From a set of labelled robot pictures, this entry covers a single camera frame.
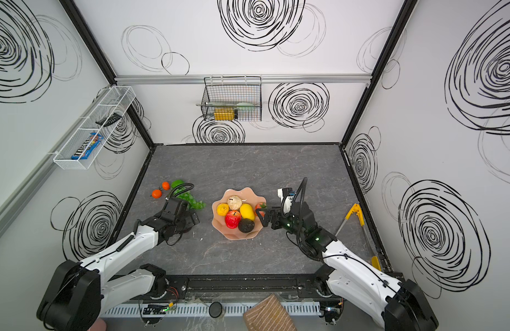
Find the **black remote control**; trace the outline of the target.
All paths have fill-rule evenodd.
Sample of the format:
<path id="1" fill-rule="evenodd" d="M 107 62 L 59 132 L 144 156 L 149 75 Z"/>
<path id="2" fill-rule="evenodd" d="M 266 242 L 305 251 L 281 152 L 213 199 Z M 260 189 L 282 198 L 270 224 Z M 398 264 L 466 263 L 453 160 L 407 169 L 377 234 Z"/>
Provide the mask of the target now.
<path id="1" fill-rule="evenodd" d="M 107 117 L 101 118 L 96 121 L 96 124 L 101 128 L 109 127 L 120 121 L 122 116 L 118 113 L 112 113 Z"/>

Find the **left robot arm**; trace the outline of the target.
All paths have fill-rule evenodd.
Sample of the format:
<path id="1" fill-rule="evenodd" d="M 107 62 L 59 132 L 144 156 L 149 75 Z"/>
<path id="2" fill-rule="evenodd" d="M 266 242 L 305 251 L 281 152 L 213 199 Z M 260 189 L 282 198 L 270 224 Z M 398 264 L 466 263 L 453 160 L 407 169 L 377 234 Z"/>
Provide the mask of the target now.
<path id="1" fill-rule="evenodd" d="M 36 316 L 46 330 L 89 330 L 98 317 L 128 300 L 146 295 L 162 299 L 173 292 L 166 272 L 147 263 L 122 277 L 116 273 L 138 256 L 172 237 L 180 239 L 200 220 L 187 201 L 169 198 L 163 208 L 99 253 L 55 270 Z"/>

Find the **striped brown cloth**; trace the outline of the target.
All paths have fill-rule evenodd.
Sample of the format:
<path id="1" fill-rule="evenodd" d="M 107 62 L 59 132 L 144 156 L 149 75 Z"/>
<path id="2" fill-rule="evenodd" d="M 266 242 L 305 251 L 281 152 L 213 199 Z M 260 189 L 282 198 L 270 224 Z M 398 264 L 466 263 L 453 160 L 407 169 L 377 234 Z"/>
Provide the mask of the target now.
<path id="1" fill-rule="evenodd" d="M 270 295 L 243 314 L 248 330 L 254 331 L 295 331 L 297 330 L 289 313 L 277 296 Z"/>

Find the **green fake grapes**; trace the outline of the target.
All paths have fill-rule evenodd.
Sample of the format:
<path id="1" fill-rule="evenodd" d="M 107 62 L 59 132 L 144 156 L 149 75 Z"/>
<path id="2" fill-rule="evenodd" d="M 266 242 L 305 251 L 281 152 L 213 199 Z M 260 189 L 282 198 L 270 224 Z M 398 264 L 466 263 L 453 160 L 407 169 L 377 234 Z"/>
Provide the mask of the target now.
<path id="1" fill-rule="evenodd" d="M 176 197 L 189 203 L 189 207 L 195 210 L 203 210 L 206 207 L 206 203 L 198 201 L 190 193 L 189 190 L 178 190 Z"/>

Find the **yellow handled tongs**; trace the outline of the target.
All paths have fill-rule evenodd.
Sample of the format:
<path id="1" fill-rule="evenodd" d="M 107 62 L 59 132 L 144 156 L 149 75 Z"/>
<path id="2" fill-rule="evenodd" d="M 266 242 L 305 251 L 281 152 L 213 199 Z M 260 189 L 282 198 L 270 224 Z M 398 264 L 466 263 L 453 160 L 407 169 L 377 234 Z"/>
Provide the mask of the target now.
<path id="1" fill-rule="evenodd" d="M 342 223 L 340 224 L 334 235 L 337 237 L 350 220 L 354 220 L 359 223 L 360 229 L 365 238 L 365 243 L 367 244 L 367 249 L 371 255 L 370 259 L 371 265 L 375 267 L 377 270 L 382 271 L 383 269 L 380 263 L 380 258 L 376 252 L 376 249 L 373 248 L 372 238 L 368 234 L 367 229 L 365 228 L 365 217 L 360 204 L 354 204 L 350 208 L 349 212 L 343 219 Z"/>

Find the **yellow fake lemon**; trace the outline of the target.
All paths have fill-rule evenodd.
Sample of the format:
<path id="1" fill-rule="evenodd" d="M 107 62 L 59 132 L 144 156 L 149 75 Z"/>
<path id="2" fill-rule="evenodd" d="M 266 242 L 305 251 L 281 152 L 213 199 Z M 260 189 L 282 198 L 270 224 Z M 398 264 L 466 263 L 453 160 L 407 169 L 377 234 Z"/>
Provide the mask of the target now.
<path id="1" fill-rule="evenodd" d="M 242 204 L 239 211 L 243 219 L 249 219 L 251 221 L 254 221 L 256 218 L 253 207 L 249 204 Z"/>

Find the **blue candy packet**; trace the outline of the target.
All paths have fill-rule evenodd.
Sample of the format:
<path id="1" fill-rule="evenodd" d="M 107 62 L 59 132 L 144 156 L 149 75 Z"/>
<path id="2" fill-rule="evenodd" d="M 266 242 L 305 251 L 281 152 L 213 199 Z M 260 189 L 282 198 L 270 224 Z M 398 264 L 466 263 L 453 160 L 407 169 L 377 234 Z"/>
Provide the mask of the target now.
<path id="1" fill-rule="evenodd" d="M 71 156 L 71 160 L 88 159 L 90 154 L 103 142 L 104 136 L 91 132 L 78 150 Z"/>

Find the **pink wavy fruit bowl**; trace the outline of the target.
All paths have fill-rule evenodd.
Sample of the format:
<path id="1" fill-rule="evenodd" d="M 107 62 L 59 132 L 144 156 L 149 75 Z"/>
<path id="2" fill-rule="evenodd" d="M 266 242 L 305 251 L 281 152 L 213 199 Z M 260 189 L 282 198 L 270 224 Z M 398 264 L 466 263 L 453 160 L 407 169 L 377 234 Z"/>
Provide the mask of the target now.
<path id="1" fill-rule="evenodd" d="M 254 219 L 254 227 L 253 230 L 249 233 L 242 233 L 238 228 L 229 228 L 225 222 L 225 216 L 220 216 L 218 214 L 217 208 L 220 204 L 226 204 L 227 200 L 231 196 L 239 196 L 242 201 L 246 204 L 249 204 L 252 208 L 255 208 L 259 203 L 266 203 L 266 198 L 257 195 L 250 187 L 246 187 L 242 190 L 233 190 L 228 189 L 223 194 L 223 197 L 218 201 L 213 202 L 212 210 L 213 210 L 213 220 L 212 226 L 219 231 L 226 239 L 228 240 L 244 240 L 244 239 L 253 239 L 258 235 L 258 233 L 263 229 L 263 225 L 258 216 L 255 216 Z"/>

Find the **yellow sponge in basket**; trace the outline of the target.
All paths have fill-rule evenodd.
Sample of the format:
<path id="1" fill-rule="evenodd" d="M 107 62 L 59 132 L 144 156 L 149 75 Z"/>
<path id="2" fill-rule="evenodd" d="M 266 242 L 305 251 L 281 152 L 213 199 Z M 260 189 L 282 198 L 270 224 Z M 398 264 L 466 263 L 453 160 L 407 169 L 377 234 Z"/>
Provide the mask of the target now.
<path id="1" fill-rule="evenodd" d="M 234 121 L 236 110 L 234 108 L 216 108 L 213 112 L 215 121 Z"/>

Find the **red fake apple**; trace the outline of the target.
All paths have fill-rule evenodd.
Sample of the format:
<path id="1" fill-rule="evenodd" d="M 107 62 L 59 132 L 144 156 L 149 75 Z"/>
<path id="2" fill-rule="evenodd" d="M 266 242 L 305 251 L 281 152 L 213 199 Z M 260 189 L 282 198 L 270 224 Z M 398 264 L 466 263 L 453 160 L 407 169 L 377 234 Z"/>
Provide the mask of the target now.
<path id="1" fill-rule="evenodd" d="M 238 210 L 230 210 L 225 215 L 225 225 L 230 229 L 237 228 L 241 220 L 242 215 Z"/>

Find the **yellow fake pear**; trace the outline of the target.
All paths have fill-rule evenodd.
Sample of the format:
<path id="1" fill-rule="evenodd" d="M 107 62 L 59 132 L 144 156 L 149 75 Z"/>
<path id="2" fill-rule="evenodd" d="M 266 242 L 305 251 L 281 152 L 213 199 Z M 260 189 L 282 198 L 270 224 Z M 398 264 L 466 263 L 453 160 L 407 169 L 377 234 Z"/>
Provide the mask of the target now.
<path id="1" fill-rule="evenodd" d="M 225 217 L 229 211 L 230 211 L 229 205 L 226 203 L 219 204 L 216 207 L 216 214 L 220 217 Z"/>

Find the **green item in basket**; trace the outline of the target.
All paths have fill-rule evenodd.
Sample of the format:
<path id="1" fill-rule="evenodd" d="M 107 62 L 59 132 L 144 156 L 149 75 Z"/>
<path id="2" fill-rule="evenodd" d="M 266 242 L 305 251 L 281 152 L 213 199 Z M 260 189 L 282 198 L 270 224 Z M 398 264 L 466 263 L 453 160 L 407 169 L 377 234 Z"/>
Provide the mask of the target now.
<path id="1" fill-rule="evenodd" d="M 246 102 L 205 102 L 201 103 L 200 107 L 207 108 L 253 108 L 258 105 L 255 103 L 246 103 Z"/>

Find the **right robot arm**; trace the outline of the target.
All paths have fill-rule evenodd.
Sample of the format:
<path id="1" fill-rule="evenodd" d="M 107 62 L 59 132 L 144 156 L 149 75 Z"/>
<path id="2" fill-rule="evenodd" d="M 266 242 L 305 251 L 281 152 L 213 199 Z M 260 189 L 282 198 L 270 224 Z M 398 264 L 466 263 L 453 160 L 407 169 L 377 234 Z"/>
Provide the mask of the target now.
<path id="1" fill-rule="evenodd" d="M 256 208 L 256 216 L 264 227 L 295 235 L 300 251 L 322 263 L 319 293 L 349 301 L 384 330 L 438 329 L 438 318 L 421 288 L 410 279 L 381 272 L 320 226 L 304 200 L 304 188 L 281 188 L 278 196 L 279 206 Z"/>

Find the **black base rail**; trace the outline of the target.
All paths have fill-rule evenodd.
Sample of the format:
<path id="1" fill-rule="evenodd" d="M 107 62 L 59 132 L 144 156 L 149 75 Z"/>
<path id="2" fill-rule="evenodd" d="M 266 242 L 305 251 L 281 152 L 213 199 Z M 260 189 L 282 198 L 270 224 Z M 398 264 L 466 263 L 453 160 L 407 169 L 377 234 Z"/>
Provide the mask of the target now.
<path id="1" fill-rule="evenodd" d="M 181 299 L 189 293 L 277 292 L 300 299 L 334 299 L 315 274 L 193 274 L 166 276 Z"/>

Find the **dark fake avocado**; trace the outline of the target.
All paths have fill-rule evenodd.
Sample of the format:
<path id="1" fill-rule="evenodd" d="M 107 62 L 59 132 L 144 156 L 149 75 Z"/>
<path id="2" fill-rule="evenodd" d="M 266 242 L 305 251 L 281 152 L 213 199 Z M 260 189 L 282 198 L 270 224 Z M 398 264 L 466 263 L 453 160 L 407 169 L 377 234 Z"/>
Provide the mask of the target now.
<path id="1" fill-rule="evenodd" d="M 248 234 L 255 228 L 255 222 L 251 219 L 241 219 L 238 224 L 238 230 L 241 231 L 241 233 Z"/>

